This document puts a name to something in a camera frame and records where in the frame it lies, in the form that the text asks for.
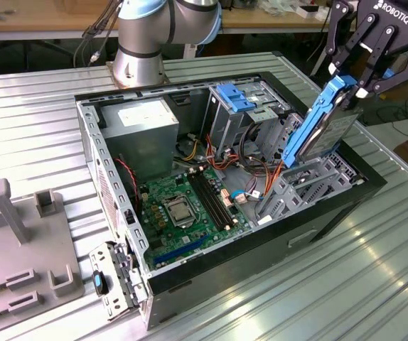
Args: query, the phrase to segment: motherboard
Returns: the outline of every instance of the motherboard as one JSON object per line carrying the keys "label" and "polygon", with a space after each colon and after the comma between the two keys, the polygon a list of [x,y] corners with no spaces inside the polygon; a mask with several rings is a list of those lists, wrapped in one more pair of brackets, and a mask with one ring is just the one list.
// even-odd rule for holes
{"label": "motherboard", "polygon": [[237,238],[248,219],[212,168],[150,181],[140,186],[141,225],[149,241],[144,258],[151,269]]}

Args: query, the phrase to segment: cpu socket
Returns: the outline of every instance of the cpu socket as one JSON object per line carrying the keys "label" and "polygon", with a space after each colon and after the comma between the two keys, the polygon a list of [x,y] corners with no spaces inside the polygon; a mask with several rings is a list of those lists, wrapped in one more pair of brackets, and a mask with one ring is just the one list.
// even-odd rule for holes
{"label": "cpu socket", "polygon": [[185,195],[169,197],[163,200],[163,205],[174,226],[186,229],[196,221],[193,208]]}

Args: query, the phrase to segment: metal table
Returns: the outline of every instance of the metal table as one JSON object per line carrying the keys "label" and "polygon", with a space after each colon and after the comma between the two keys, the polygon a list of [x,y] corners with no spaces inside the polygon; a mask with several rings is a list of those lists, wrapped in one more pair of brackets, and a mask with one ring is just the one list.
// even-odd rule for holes
{"label": "metal table", "polygon": [[[171,81],[271,71],[307,105],[318,90],[271,53],[165,67]],[[11,181],[13,197],[49,187],[63,195],[85,279],[82,298],[1,331],[0,340],[408,339],[408,166],[360,125],[346,141],[389,184],[330,236],[150,332],[137,312],[106,322],[87,253],[111,235],[73,95],[112,89],[105,67],[0,76],[0,177]]]}

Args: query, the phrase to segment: open computer tower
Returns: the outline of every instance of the open computer tower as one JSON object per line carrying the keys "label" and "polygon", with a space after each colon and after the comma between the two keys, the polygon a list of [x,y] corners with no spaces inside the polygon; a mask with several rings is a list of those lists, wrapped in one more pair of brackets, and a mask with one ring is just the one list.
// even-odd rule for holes
{"label": "open computer tower", "polygon": [[110,320],[147,328],[325,237],[384,184],[346,143],[286,169],[308,108],[269,72],[76,96],[114,240],[90,254]]}

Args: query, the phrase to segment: expansion slot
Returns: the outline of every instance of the expansion slot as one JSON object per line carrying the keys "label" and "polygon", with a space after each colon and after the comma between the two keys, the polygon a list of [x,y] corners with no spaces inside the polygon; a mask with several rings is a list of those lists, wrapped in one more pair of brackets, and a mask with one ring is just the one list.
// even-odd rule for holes
{"label": "expansion slot", "polygon": [[204,236],[201,237],[200,239],[188,243],[187,245],[184,245],[183,247],[179,247],[177,250],[168,252],[167,254],[162,254],[161,256],[155,257],[154,258],[154,263],[161,263],[162,261],[168,261],[169,259],[176,258],[177,256],[180,256],[181,254],[185,254],[186,252],[193,251],[194,249],[197,249],[200,247],[203,242],[208,238],[209,236]]}
{"label": "expansion slot", "polygon": [[217,229],[223,231],[234,226],[231,216],[213,192],[205,176],[201,172],[191,173],[187,175],[187,179]]}

